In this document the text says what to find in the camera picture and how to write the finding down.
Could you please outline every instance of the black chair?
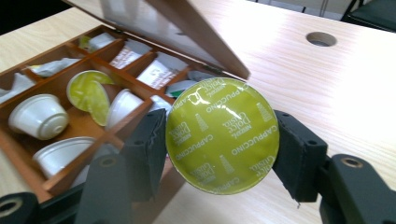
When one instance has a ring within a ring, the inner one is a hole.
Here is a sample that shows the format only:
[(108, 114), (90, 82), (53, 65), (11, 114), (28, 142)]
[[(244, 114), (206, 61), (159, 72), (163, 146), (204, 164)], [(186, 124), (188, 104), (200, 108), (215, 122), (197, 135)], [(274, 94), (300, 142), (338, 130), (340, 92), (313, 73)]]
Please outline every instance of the black chair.
[(341, 21), (396, 33), (396, 0), (372, 0), (367, 4), (359, 0), (352, 11), (357, 1), (352, 0)]

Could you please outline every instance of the table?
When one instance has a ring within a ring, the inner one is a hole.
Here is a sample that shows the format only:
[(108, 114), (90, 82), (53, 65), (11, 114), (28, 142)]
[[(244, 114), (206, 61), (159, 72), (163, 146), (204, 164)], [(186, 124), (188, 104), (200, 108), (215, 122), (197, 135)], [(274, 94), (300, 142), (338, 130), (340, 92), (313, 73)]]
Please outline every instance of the table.
[[(194, 0), (251, 72), (273, 109), (292, 114), (329, 144), (328, 154), (370, 162), (396, 189), (396, 35), (240, 0)], [(71, 8), (0, 36), (0, 72), (101, 24)], [(322, 32), (332, 47), (306, 40)], [(29, 190), (0, 153), (0, 196)], [(187, 183), (154, 223), (320, 223), (318, 203), (293, 201), (271, 172), (248, 191), (218, 196)]]

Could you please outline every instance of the cappuccino capsule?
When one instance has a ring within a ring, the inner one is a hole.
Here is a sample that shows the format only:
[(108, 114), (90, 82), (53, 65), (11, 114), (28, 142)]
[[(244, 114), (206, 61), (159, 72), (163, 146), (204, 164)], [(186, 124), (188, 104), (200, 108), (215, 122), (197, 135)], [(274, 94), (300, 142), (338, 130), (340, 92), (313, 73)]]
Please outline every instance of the cappuccino capsule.
[(166, 146), (179, 173), (214, 194), (235, 194), (258, 184), (279, 148), (274, 110), (247, 83), (226, 77), (198, 82), (175, 101)]

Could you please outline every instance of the table hole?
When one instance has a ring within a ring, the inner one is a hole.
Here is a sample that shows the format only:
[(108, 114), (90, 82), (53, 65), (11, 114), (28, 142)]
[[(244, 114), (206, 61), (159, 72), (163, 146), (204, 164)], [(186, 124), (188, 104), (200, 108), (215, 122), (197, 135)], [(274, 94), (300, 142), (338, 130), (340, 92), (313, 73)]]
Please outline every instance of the table hole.
[(331, 47), (337, 43), (337, 39), (333, 35), (322, 32), (309, 33), (305, 38), (309, 43), (320, 47)]

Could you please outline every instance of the box lid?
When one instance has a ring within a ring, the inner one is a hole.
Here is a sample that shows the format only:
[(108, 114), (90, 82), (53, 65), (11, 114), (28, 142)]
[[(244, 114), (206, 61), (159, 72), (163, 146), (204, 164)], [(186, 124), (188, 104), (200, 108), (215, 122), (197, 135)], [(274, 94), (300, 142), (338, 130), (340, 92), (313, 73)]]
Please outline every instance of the box lid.
[(187, 0), (64, 1), (124, 32), (248, 78), (248, 69)]

